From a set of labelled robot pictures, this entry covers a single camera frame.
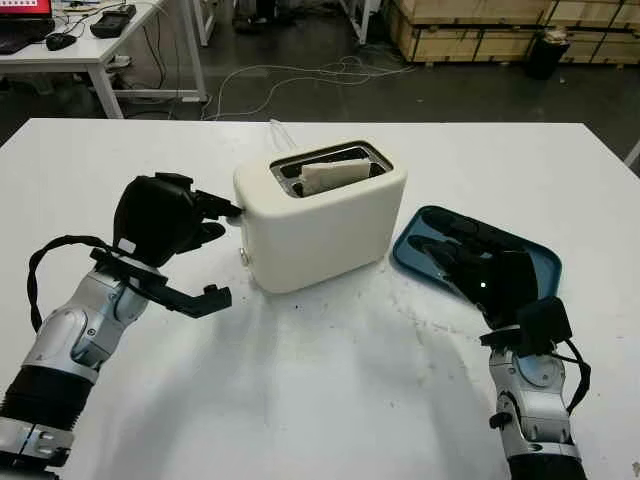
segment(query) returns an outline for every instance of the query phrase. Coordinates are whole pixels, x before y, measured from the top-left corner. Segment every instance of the black cable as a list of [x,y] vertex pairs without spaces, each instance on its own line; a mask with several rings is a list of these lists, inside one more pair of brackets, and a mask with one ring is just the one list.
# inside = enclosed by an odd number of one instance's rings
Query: black cable
[[158,72],[160,73],[160,80],[158,81],[158,86],[153,88],[159,89],[162,87],[162,84],[164,83],[164,78],[165,78],[164,70],[162,69],[160,60],[158,60],[158,57],[156,56],[155,50],[151,46],[151,40],[149,40],[149,31],[147,30],[146,25],[142,27],[142,31],[144,32],[144,39],[147,42],[147,47],[149,47],[149,52],[151,52],[151,56],[153,57],[153,60],[156,62],[156,67],[158,67]]
[[80,23],[86,20],[86,18],[88,17],[84,17],[84,16],[80,17],[78,20],[76,20],[76,22],[71,27],[67,28],[64,32],[62,32],[62,35],[70,35],[71,32],[73,32]]
[[575,363],[575,364],[579,364],[580,363],[575,358],[565,357],[564,355],[559,355],[557,353],[550,353],[549,356],[553,357],[553,358],[557,358],[558,360],[563,360],[565,362],[569,362],[569,363]]
[[564,355],[559,355],[557,353],[552,353],[551,356],[564,360],[565,362],[575,363],[578,365],[578,369],[580,370],[580,382],[578,383],[578,387],[573,394],[573,398],[567,407],[567,412],[571,415],[571,412],[573,412],[578,404],[584,399],[591,387],[591,366],[584,361],[580,351],[571,340],[567,339],[565,342],[571,350],[571,353],[573,353],[576,358],[565,357]]
[[162,64],[162,68],[164,69],[164,75],[166,79],[167,65],[164,63],[164,58],[162,58],[162,50],[160,49],[160,39],[162,36],[162,30],[160,30],[160,13],[156,13],[156,32],[156,51],[158,52],[158,58],[160,59],[160,63]]
[[80,38],[84,35],[84,30],[87,27],[87,24],[82,22],[82,31],[80,32],[80,35],[76,35],[76,38]]
[[33,329],[36,332],[40,330],[40,327],[42,326],[42,316],[40,315],[40,309],[38,309],[38,279],[36,278],[36,269],[44,256],[50,250],[64,245],[76,244],[102,248],[108,252],[116,251],[116,249],[107,245],[98,237],[92,237],[89,235],[64,235],[62,237],[54,238],[40,250],[31,255],[31,258],[29,259],[29,274],[27,275],[27,298],[29,299],[29,305],[31,306],[31,325],[33,325]]
[[59,18],[60,20],[62,20],[64,22],[65,27],[70,23],[69,15],[67,15],[66,13],[64,15],[64,18],[61,15],[54,15],[53,18]]

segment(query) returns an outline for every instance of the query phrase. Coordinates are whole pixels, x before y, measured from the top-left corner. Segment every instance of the wooden crate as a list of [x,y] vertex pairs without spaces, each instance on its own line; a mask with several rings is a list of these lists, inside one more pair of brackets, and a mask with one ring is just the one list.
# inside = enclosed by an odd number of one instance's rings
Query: wooden crate
[[[408,62],[505,62],[526,58],[535,28],[413,26],[393,4],[385,12],[392,40]],[[640,38],[632,33],[571,30],[564,63],[638,64]]]
[[592,63],[640,64],[640,38],[632,33],[608,33]]
[[563,63],[589,63],[604,33],[569,32],[569,49],[560,59]]
[[551,0],[394,0],[412,25],[535,25]]
[[525,59],[533,40],[533,30],[485,30],[475,62],[518,62]]
[[640,29],[640,5],[625,2],[611,26],[613,28]]
[[638,28],[640,4],[638,0],[625,0],[623,5],[609,1],[552,0],[543,16],[543,25],[582,26],[606,28]]

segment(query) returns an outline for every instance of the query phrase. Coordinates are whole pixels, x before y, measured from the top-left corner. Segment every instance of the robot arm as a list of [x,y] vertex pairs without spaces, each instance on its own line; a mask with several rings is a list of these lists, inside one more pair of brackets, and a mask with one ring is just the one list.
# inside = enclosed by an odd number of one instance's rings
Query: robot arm
[[[158,272],[174,254],[224,233],[221,225],[203,220],[241,213],[226,200],[192,192],[191,182],[176,174],[138,177],[116,210],[116,247],[93,237],[61,237],[32,257],[28,293],[38,334],[0,406],[0,480],[57,478],[44,469],[66,462],[73,427],[100,368],[149,301],[192,317],[231,305],[228,288],[212,285],[190,297],[167,287]],[[91,254],[96,266],[42,322],[35,268],[48,250],[72,243],[97,247]]]
[[[492,329],[481,337],[491,348],[489,369],[497,393],[489,424],[500,431],[512,478],[585,480],[569,416],[589,388],[590,367],[571,343],[562,302],[538,299],[533,263],[516,237],[446,213],[423,220],[455,241],[415,235],[409,244],[433,258]],[[556,353],[563,341],[576,359]],[[582,376],[568,407],[562,398],[563,360],[577,363]]]

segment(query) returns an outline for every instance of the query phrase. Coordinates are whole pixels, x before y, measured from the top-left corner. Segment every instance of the computer monitor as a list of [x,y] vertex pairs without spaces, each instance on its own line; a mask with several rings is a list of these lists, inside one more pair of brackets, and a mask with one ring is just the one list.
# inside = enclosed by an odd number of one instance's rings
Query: computer monitor
[[51,0],[0,0],[2,18],[51,18]]

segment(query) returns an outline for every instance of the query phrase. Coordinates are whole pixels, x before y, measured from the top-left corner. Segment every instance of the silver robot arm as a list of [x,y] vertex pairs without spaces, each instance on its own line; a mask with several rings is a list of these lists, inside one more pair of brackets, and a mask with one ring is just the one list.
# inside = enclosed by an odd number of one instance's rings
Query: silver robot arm
[[[481,337],[491,347],[489,370],[496,385],[496,414],[513,480],[585,480],[570,414],[589,389],[591,368],[569,337],[571,329],[560,299],[547,297],[516,311],[515,324]],[[564,341],[575,359],[558,355]],[[562,398],[563,361],[578,364],[581,379],[570,404]]]
[[64,465],[100,367],[147,303],[93,270],[47,317],[0,408],[0,479],[55,478],[41,468]]
[[[191,297],[167,287],[158,272],[173,255],[224,234],[224,227],[205,219],[241,213],[227,200],[192,191],[191,183],[178,174],[137,177],[116,209],[114,246],[95,237],[64,236],[31,257],[27,294],[37,336],[0,405],[0,480],[58,478],[45,469],[65,464],[73,427],[102,365],[149,301],[194,318],[231,305],[228,288],[209,285]],[[43,322],[35,269],[48,251],[78,243],[95,247],[96,266]]]
[[489,369],[498,393],[489,424],[500,430],[513,480],[586,479],[562,399],[562,360],[494,349]]

